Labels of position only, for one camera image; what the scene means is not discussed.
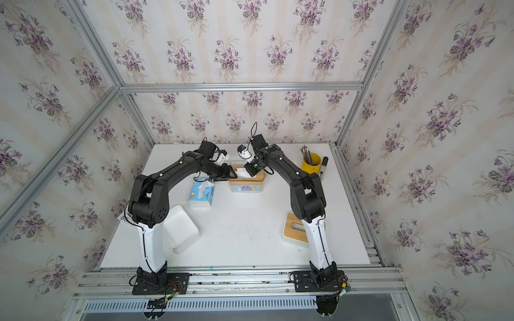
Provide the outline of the bamboo tissue box lid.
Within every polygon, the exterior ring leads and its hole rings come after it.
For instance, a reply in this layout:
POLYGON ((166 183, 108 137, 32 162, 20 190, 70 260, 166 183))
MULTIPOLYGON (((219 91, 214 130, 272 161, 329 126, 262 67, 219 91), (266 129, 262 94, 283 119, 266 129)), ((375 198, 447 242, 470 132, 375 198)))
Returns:
POLYGON ((252 177, 251 179, 233 179, 231 181, 263 181, 263 180, 265 180, 265 178, 266 178, 266 173, 262 170, 261 172, 259 172, 259 174, 257 176, 252 177))

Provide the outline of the blue tissue paper pack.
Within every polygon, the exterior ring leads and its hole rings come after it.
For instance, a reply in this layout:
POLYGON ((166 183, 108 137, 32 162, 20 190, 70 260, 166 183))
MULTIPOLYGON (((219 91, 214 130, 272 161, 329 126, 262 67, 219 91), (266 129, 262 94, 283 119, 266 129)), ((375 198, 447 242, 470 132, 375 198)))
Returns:
POLYGON ((245 167, 236 167, 235 173, 237 179, 251 179, 252 175, 247 171, 245 167))

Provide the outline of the clear plastic tissue box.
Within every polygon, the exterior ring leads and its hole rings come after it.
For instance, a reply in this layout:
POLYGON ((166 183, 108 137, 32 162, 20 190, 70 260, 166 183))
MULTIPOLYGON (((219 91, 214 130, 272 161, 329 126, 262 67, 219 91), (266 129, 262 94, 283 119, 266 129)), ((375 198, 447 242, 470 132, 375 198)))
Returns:
MULTIPOLYGON (((240 166, 244 167, 246 162, 231 162, 230 165, 233 167, 240 166)), ((260 193, 264 190, 263 181, 231 181, 229 180, 231 190, 235 193, 260 193)))

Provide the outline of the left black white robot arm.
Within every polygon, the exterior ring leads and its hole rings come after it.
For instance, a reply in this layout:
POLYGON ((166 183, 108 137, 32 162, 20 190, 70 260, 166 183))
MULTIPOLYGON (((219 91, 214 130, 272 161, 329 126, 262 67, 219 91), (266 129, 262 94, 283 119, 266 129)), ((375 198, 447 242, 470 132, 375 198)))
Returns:
POLYGON ((235 179, 226 163, 228 153, 207 140, 199 148, 187 151, 170 166, 151 175, 136 177, 125 217, 139 232, 141 263, 137 280, 151 286, 167 286, 167 261, 163 249, 163 222, 169 214, 169 192, 188 176, 204 173, 209 181, 235 179))

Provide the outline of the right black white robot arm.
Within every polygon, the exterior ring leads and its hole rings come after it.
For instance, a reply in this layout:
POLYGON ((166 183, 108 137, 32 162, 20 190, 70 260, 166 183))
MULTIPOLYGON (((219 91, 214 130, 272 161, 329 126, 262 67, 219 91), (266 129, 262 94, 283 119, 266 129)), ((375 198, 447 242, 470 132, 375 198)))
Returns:
POLYGON ((268 167, 289 184, 291 209, 303 223, 311 251, 311 278, 318 288, 324 287, 337 279, 338 270, 325 232, 327 202, 320 177, 296 166, 278 145, 268 144, 262 135, 250 138, 249 145, 253 157, 245 168, 251 176, 268 167))

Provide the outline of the white bamboo-lid tissue box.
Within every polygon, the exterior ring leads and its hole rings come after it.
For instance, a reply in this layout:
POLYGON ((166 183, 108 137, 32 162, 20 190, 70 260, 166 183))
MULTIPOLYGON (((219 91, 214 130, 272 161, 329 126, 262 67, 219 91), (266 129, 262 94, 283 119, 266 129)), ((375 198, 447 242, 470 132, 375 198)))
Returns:
POLYGON ((292 211, 289 211, 286 214, 285 224, 282 231, 282 240, 295 246, 309 247, 303 223, 292 211))

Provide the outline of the white plastic box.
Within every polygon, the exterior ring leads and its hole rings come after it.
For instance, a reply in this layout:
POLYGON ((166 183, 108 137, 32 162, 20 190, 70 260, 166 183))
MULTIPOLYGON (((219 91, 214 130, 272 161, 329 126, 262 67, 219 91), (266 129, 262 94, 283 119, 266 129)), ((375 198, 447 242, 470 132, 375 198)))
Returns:
POLYGON ((163 245, 174 254, 182 254, 202 237, 201 231, 180 205, 170 209, 163 222, 163 245))

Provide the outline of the pencils in cup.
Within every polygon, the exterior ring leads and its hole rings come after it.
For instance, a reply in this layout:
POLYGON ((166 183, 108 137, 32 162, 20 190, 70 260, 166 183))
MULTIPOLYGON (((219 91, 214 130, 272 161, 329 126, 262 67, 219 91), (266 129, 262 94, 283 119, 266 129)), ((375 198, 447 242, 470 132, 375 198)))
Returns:
POLYGON ((309 148, 306 145, 301 147, 301 153, 303 155, 305 163, 310 165, 310 166, 313 166, 313 159, 312 159, 312 156, 311 156, 311 152, 310 152, 309 148))

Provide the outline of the yellow pen cup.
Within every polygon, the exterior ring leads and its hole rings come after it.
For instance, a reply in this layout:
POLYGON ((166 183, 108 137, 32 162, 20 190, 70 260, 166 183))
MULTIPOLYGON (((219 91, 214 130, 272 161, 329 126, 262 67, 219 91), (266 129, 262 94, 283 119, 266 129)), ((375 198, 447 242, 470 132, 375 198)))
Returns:
POLYGON ((308 162, 306 162, 306 160, 303 160, 301 169, 309 174, 312 174, 312 173, 317 174, 321 168, 322 158, 314 152, 311 152, 310 156, 311 156, 311 163, 308 163, 308 162))

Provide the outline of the black marker pen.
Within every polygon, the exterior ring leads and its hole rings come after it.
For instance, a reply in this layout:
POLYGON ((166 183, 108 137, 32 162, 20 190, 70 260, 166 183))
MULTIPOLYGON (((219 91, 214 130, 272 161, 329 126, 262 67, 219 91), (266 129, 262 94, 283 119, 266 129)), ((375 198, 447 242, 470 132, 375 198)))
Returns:
POLYGON ((323 180, 323 177, 325 175, 328 161, 329 161, 329 157, 327 157, 327 156, 324 156, 321 160, 321 164, 320 164, 319 171, 318 171, 318 176, 321 180, 323 180))

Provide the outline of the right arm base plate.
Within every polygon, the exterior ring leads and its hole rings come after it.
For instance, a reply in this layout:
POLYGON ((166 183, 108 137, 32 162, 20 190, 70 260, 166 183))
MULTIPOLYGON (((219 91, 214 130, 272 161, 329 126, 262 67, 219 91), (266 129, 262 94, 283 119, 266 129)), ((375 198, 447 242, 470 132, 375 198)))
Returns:
POLYGON ((347 286, 348 277, 342 270, 325 280, 314 278, 310 271, 294 271, 289 274, 289 282, 293 284, 294 291, 305 292, 340 292, 347 286))

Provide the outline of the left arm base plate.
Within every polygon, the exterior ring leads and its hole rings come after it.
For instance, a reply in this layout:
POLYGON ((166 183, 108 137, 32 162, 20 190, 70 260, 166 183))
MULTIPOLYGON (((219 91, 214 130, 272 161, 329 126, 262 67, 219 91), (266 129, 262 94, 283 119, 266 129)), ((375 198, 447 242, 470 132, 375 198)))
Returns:
POLYGON ((188 273, 168 273, 166 276, 158 276, 156 283, 136 276, 135 282, 130 282, 133 287, 132 295, 185 294, 190 276, 191 274, 188 273))

